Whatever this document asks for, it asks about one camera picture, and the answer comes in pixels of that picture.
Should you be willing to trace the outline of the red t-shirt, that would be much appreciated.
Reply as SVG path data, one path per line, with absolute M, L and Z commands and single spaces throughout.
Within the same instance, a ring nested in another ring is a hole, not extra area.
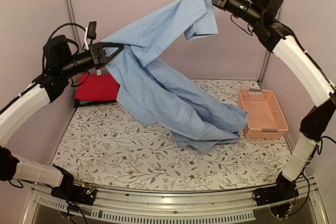
M 82 74 L 76 87 L 75 99 L 81 101 L 116 101 L 119 84 L 110 74 Z

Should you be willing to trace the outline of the light blue shirt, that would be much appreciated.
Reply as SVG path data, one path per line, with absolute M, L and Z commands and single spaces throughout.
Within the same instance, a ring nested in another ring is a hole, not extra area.
M 211 0 L 176 0 L 105 39 L 124 46 L 106 66 L 120 86 L 117 101 L 143 126 L 158 123 L 179 147 L 203 153 L 237 142 L 247 112 L 220 103 L 160 55 L 181 35 L 194 40 L 217 32 Z

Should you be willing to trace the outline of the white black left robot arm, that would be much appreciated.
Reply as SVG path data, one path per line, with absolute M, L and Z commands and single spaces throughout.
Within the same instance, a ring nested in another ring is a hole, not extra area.
M 67 200 L 73 200 L 78 188 L 71 183 L 73 176 L 66 170 L 24 159 L 5 147 L 31 116 L 62 95 L 70 79 L 91 69 L 101 69 L 124 49 L 122 44 L 95 43 L 96 22 L 89 22 L 86 28 L 80 26 L 85 32 L 83 47 L 65 35 L 56 34 L 66 26 L 56 28 L 43 46 L 41 74 L 1 109 L 1 180 L 57 187 Z

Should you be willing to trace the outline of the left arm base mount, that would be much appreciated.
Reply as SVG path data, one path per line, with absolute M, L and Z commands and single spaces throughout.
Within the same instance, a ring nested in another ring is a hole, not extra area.
M 93 206 L 96 194 L 95 186 L 89 186 L 88 183 L 76 185 L 72 180 L 63 181 L 59 187 L 51 190 L 53 197 L 88 206 Z

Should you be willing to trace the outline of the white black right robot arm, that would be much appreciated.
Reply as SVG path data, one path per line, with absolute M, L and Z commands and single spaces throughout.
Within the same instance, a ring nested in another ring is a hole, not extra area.
M 293 30 L 276 20 L 283 1 L 212 0 L 213 6 L 230 12 L 252 27 L 260 43 L 292 71 L 314 104 L 301 120 L 295 148 L 271 190 L 276 201 L 291 194 L 295 181 L 310 162 L 335 112 L 335 85 L 302 47 Z

